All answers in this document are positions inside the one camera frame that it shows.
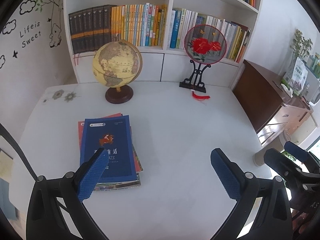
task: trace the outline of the blue gripper pad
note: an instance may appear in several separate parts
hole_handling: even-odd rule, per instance
[[[232,162],[225,156],[221,149],[214,149],[211,152],[211,165],[222,185],[231,199],[239,201],[241,198],[240,183],[230,170],[230,164],[232,164]]]
[[[77,196],[80,202],[91,196],[108,163],[109,154],[103,150],[79,182]]]
[[[284,150],[302,163],[305,162],[308,158],[308,153],[305,150],[301,149],[299,146],[295,145],[293,142],[286,142],[284,144]]]

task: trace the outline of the yellow globe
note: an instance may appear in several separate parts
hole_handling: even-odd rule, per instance
[[[93,58],[92,70],[96,80],[106,87],[122,87],[135,80],[142,69],[139,50],[128,41],[103,45]]]

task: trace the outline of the fan stand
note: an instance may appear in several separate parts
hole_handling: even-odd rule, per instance
[[[211,65],[205,65],[204,68],[201,70],[200,69],[201,65],[202,65],[201,63],[199,63],[198,69],[196,69],[196,64],[192,59],[190,60],[190,63],[193,64],[193,73],[191,74],[191,76],[189,78],[186,78],[184,81],[180,82],[179,87],[188,88],[188,89],[194,89],[196,91],[206,93],[206,89],[204,87],[204,83],[201,81],[202,80],[202,74],[203,74],[203,71],[206,68],[210,68]],[[195,80],[194,80],[193,85],[192,85],[191,84],[192,83],[192,79],[193,79],[193,76],[195,74],[196,74],[196,77],[195,77]]]

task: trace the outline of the white table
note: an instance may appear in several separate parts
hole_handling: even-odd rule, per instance
[[[248,117],[229,88],[206,86],[211,98],[202,103],[177,83],[130,85],[134,96],[121,105],[108,103],[98,83],[48,88],[28,120],[22,150],[38,176],[61,178],[79,167],[78,121],[128,114],[144,169],[141,187],[93,192],[84,201],[90,214],[112,240],[210,239],[235,204],[211,166],[211,151],[219,147],[243,171],[271,177],[266,165],[253,164],[261,145]],[[52,99],[60,89],[63,96]],[[65,102],[71,91],[77,97]],[[15,158],[9,197],[23,212],[33,184]]]

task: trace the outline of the tassel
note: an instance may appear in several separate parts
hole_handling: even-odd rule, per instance
[[[202,100],[206,100],[206,99],[209,99],[210,96],[198,96],[195,94],[195,91],[193,89],[191,89],[192,91],[192,97],[198,101],[202,101]]]

